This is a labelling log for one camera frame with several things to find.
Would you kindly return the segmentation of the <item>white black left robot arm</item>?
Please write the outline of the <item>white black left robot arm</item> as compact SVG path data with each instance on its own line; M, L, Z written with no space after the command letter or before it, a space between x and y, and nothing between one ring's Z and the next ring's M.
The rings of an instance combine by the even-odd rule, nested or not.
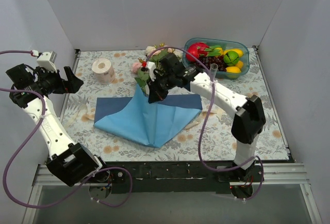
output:
M39 131L45 140L49 157L48 170L68 186L92 175L100 183L109 179L110 171L100 157L93 155L85 146L75 142L65 131L56 116L49 94L76 93L83 85L68 66L64 67L67 79L62 79L58 70L49 71L20 64L6 71L13 82L10 98L25 111L34 122L41 121Z

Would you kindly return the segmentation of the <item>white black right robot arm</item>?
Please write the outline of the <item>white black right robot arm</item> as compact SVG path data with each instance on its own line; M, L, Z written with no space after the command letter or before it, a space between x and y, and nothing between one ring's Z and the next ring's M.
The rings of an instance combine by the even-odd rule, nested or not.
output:
M233 166L223 169L209 167L209 170L228 172L230 178L242 182L249 179L257 158L257 139L266 123L261 99L256 95L248 98L226 88L196 65L185 67L173 53L163 56L160 63L161 70L153 62L142 64L142 70L150 77L146 92L149 103L164 100L170 89L180 87L206 98L210 105L225 111L233 120L231 133L237 141Z

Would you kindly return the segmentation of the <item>blue wrapping paper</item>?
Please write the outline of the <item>blue wrapping paper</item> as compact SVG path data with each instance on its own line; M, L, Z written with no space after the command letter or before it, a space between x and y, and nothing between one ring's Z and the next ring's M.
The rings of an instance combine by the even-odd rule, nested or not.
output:
M198 94L169 95L148 103L139 86L133 97L98 98L94 127L152 148L161 148L202 111Z

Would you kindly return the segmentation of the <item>cream fabric ribbon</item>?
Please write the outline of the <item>cream fabric ribbon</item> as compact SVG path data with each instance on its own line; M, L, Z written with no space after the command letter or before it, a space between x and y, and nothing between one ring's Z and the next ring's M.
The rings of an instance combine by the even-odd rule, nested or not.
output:
M96 108L88 108L86 104L82 105L64 124L64 128L67 129L68 127L70 127L77 120L78 117L81 117L82 122L94 121L95 112L96 112ZM224 110L219 107L212 108L210 112L211 116L215 115L219 119L221 119L221 116L223 114L224 114ZM184 130L191 129L192 127L200 124L206 118L206 115L207 115L207 109L203 109L198 116L196 116L189 124L185 126Z

